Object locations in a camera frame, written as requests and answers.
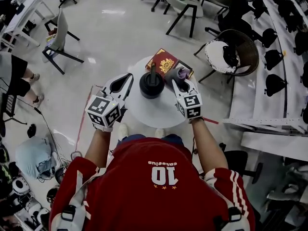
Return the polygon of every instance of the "round table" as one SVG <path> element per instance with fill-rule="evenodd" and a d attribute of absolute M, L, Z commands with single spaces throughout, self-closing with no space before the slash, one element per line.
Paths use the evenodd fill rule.
<path fill-rule="evenodd" d="M 129 96 L 125 100 L 126 107 L 140 122 L 153 128 L 171 128 L 185 121 L 185 117 L 176 108 L 176 96 L 165 85 L 163 92 L 155 99 L 146 99 L 139 88 L 141 76 L 148 71 L 145 69 L 152 56 L 145 57 L 135 66 L 128 68 L 134 76 L 134 82 Z M 194 75 L 190 81 L 197 87 Z"/>

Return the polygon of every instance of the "sleeve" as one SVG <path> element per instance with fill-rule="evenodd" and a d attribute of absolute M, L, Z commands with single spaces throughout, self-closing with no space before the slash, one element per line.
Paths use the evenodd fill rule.
<path fill-rule="evenodd" d="M 86 182 L 96 173 L 96 165 L 83 157 L 76 157 L 69 165 L 61 182 L 60 188 L 55 197 L 51 208 L 49 219 L 49 230 L 51 230 L 51 221 L 53 218 L 62 213 L 63 209 L 68 206 L 71 198 L 76 191 L 77 171 L 82 173 L 82 181 Z"/>
<path fill-rule="evenodd" d="M 237 207 L 242 217 L 249 222 L 250 231 L 255 230 L 255 215 L 247 198 L 244 183 L 239 173 L 226 169 L 215 168 L 205 175 L 206 183 L 220 193 L 227 202 L 228 208 Z"/>

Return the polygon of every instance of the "red line on floor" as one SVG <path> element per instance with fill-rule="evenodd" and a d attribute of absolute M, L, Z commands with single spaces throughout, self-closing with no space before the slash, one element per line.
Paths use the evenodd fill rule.
<path fill-rule="evenodd" d="M 78 142 L 79 142 L 79 138 L 80 138 L 80 133 L 81 133 L 81 128 L 82 128 L 82 124 L 83 124 L 83 121 L 85 119 L 85 114 L 86 114 L 86 107 L 87 107 L 87 104 L 90 100 L 90 97 L 91 97 L 91 94 L 92 94 L 92 89 L 93 89 L 93 86 L 91 87 L 91 90 L 88 94 L 88 98 L 87 98 L 87 101 L 86 101 L 86 105 L 85 105 L 85 108 L 83 109 L 83 113 L 82 113 L 82 118 L 81 118 L 81 122 L 80 122 L 80 126 L 79 126 L 79 132 L 78 132 L 78 137 L 77 137 L 77 142 L 76 142 L 76 147 L 75 147 L 75 151 L 77 150 L 77 146 L 78 146 Z"/>
<path fill-rule="evenodd" d="M 219 122 L 205 118 L 204 116 L 202 118 L 203 118 L 204 121 L 208 121 L 208 122 L 211 122 L 211 123 L 214 123 L 214 124 L 217 124 L 217 125 L 219 124 Z"/>

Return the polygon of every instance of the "brown round chair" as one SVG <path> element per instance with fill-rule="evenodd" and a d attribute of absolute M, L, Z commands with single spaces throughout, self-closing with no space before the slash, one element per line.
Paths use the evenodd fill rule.
<path fill-rule="evenodd" d="M 225 73 L 226 75 L 231 76 L 228 79 L 227 83 L 230 82 L 233 76 L 246 76 L 251 74 L 257 69 L 259 65 L 259 53 L 255 43 L 246 34 L 233 29 L 229 29 L 219 33 L 214 40 L 223 41 L 228 45 L 235 44 L 235 49 L 237 51 L 240 60 L 240 66 L 236 67 L 234 73 Z M 201 46 L 201 48 L 194 55 L 196 56 L 202 50 L 202 48 L 205 47 L 205 45 L 206 44 Z M 247 66 L 249 66 L 249 68 L 246 71 L 241 73 L 236 73 L 237 69 Z M 215 72 L 216 70 L 213 70 L 212 72 L 201 78 L 199 80 L 199 83 Z"/>

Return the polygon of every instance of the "red jersey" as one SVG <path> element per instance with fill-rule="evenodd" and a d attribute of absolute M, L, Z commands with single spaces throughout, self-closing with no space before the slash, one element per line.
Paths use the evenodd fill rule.
<path fill-rule="evenodd" d="M 74 195 L 77 170 L 85 182 L 96 168 L 82 157 L 70 164 L 51 221 Z M 237 172 L 216 168 L 202 180 L 187 148 L 156 138 L 120 144 L 105 174 L 88 184 L 85 201 L 90 214 L 83 226 L 86 231 L 214 231 L 214 218 L 228 221 L 230 206 L 246 219 L 245 230 L 255 230 L 254 213 Z"/>

